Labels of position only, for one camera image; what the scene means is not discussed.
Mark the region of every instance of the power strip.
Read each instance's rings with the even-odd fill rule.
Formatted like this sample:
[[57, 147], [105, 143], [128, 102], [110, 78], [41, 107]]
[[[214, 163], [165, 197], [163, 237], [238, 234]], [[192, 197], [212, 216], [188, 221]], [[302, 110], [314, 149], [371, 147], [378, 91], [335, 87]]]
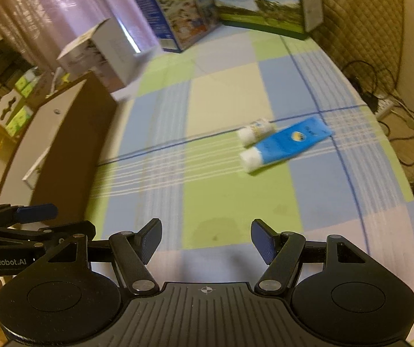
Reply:
[[395, 103], [390, 98], [387, 98], [386, 95], [384, 94], [379, 94], [376, 96], [381, 99], [379, 99], [379, 103], [378, 103], [378, 107], [377, 107], [377, 111], [375, 112], [375, 115], [376, 115], [377, 120], [381, 120], [390, 113], [392, 108], [395, 106]]

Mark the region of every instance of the curtain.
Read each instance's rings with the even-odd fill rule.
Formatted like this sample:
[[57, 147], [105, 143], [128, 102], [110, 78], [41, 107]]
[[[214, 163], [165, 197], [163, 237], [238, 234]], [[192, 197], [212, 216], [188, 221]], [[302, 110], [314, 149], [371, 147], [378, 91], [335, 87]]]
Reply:
[[0, 35], [26, 60], [53, 71], [65, 45], [113, 16], [139, 51], [157, 45], [134, 0], [0, 0]]

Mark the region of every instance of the tablecloth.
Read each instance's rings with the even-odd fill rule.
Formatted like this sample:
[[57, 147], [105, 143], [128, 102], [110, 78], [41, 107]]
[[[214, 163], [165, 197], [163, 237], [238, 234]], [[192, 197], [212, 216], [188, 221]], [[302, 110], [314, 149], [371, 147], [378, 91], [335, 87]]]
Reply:
[[[414, 290], [414, 199], [388, 140], [311, 39], [220, 27], [153, 59], [122, 98], [88, 206], [107, 238], [153, 217], [164, 235], [148, 265], [164, 281], [258, 280], [250, 223], [307, 240], [341, 234]], [[246, 174], [235, 130], [320, 116], [330, 139]], [[302, 277], [321, 270], [305, 265]], [[414, 326], [409, 335], [414, 344]]]

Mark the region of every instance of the white bottle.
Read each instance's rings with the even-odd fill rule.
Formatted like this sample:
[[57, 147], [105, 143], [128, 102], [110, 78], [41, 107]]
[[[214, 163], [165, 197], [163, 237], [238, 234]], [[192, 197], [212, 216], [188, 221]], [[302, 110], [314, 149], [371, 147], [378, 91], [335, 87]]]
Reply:
[[275, 132], [273, 125], [267, 119], [258, 119], [250, 125], [237, 131], [239, 141], [244, 147], [253, 145]]

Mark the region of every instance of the blue box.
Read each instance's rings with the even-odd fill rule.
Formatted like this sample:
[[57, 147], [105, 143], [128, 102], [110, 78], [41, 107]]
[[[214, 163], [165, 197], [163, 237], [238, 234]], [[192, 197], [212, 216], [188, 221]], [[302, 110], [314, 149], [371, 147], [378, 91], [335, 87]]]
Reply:
[[182, 52], [218, 26], [213, 0], [136, 0], [161, 47]]

